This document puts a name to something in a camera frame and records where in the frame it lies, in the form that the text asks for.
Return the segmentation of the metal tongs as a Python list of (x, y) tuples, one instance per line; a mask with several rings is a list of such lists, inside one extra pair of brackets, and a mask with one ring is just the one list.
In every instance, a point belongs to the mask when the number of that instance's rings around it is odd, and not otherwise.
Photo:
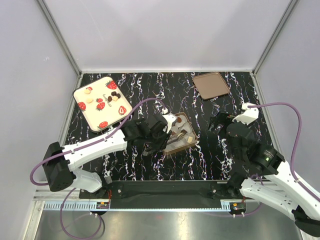
[(151, 146), (142, 152), (142, 155), (148, 156), (154, 152), (163, 151), (164, 155), (167, 156), (185, 150), (190, 147), (190, 144), (185, 139), (185, 135), (185, 133), (167, 135), (166, 138), (161, 138), (159, 141), (152, 143)]

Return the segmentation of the rose gold chocolate box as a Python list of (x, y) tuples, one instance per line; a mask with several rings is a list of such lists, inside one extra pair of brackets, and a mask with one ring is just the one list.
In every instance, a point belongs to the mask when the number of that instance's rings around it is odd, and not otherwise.
[(182, 150), (192, 148), (197, 143), (198, 137), (192, 124), (184, 112), (175, 114), (176, 122), (171, 127), (171, 134), (162, 153), (165, 156), (175, 154)]

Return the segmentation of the rose gold box lid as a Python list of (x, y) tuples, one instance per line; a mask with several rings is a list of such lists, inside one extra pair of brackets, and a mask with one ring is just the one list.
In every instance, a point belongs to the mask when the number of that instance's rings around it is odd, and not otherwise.
[(203, 100), (210, 100), (230, 93), (230, 88), (219, 72), (201, 74), (193, 77), (192, 80)]

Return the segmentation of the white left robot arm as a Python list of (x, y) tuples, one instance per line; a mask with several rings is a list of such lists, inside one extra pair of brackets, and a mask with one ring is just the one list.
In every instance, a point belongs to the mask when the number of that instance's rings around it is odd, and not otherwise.
[(50, 144), (42, 165), (50, 191), (59, 192), (73, 187), (103, 198), (108, 193), (104, 178), (80, 167), (104, 155), (144, 144), (148, 145), (145, 155), (162, 151), (176, 121), (177, 117), (171, 113), (127, 120), (117, 128), (84, 142), (65, 146), (58, 142)]

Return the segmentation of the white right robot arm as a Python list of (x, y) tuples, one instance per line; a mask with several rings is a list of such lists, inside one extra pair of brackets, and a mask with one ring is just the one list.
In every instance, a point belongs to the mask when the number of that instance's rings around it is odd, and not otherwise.
[(220, 112), (211, 117), (208, 129), (226, 139), (234, 160), (284, 191), (280, 194), (235, 171), (227, 183), (212, 190), (214, 195), (254, 199), (286, 215), (306, 234), (320, 236), (320, 203), (294, 179), (290, 165), (281, 153), (273, 146), (257, 141), (246, 122), (227, 113)]

